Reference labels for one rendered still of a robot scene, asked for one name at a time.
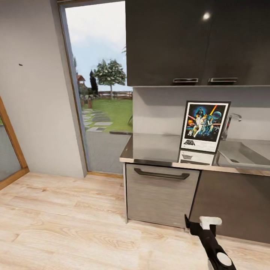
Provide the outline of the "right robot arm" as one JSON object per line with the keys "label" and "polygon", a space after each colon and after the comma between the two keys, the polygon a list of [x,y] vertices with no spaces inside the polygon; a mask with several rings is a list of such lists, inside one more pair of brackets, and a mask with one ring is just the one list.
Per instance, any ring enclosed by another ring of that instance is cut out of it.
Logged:
{"label": "right robot arm", "polygon": [[219,217],[200,216],[201,223],[194,223],[184,215],[186,227],[190,234],[199,236],[208,256],[209,270],[237,270],[233,261],[228,257],[216,238],[216,225],[221,225]]}

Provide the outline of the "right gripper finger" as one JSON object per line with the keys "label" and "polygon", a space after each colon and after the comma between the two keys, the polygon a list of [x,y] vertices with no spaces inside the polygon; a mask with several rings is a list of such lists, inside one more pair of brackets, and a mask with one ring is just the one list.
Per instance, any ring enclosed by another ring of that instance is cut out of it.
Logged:
{"label": "right gripper finger", "polygon": [[185,218],[185,224],[187,228],[190,228],[190,221],[188,220],[188,217],[186,216],[186,214],[184,215]]}

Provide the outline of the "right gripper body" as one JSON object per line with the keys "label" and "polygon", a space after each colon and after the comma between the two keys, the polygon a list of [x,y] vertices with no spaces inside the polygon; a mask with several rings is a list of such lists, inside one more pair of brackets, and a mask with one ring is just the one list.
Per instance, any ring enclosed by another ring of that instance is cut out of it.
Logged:
{"label": "right gripper body", "polygon": [[190,234],[195,235],[195,236],[199,236],[202,245],[203,245],[203,242],[205,241],[205,239],[207,239],[207,238],[213,238],[216,241],[217,240],[217,238],[216,238],[216,226],[210,224],[209,228],[210,228],[209,230],[208,229],[203,229],[200,226],[200,223],[191,222],[190,223]]}

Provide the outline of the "poster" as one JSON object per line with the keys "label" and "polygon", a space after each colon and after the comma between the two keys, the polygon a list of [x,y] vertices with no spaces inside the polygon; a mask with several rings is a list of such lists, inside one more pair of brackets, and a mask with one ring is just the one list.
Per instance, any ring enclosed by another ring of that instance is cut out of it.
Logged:
{"label": "poster", "polygon": [[217,153],[230,104],[187,100],[179,149]]}

